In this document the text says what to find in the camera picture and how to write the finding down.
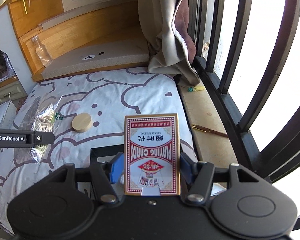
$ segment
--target plastic bottle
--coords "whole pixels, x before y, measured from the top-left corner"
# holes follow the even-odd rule
[[[37,55],[38,55],[39,59],[41,60],[42,64],[45,67],[51,65],[51,63],[53,62],[53,59],[50,56],[46,46],[44,46],[41,43],[39,37],[36,35],[31,40],[35,45],[35,52],[37,53]]]

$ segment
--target pen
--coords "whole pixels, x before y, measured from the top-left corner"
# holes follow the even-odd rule
[[[203,127],[203,126],[200,126],[200,125],[197,125],[197,124],[192,124],[191,127],[194,128],[194,129],[197,129],[199,131],[202,131],[202,132],[214,133],[216,135],[229,138],[226,133],[218,132],[218,131],[215,131],[215,130],[212,130],[210,128],[206,128],[206,127]]]

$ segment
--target cabinet drawer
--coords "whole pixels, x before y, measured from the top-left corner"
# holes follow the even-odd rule
[[[9,100],[9,94],[11,96],[11,100],[27,96],[19,81],[0,88],[0,104]]]

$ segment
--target metal window bars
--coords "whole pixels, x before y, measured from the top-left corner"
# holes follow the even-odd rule
[[[193,41],[196,41],[198,29],[198,6],[199,0],[189,0],[189,26],[188,33]]]
[[[228,89],[241,53],[252,0],[239,0],[231,46],[221,80],[213,72],[213,68],[220,39],[224,0],[214,2],[207,60],[201,57],[207,0],[198,2],[198,15],[192,17],[199,21],[197,25],[192,23],[193,26],[197,26],[198,52],[192,66],[198,72],[218,111],[238,162],[263,178],[269,176],[272,182],[277,181],[300,166],[300,107],[286,126],[261,152],[249,129],[272,92],[290,52],[300,16],[300,0],[285,0],[282,21],[271,57],[243,116],[228,94]]]

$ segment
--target curtain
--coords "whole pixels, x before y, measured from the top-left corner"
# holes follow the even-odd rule
[[[200,79],[191,67],[196,47],[187,33],[188,0],[138,0],[138,10],[150,52],[148,71],[183,74],[196,86]]]

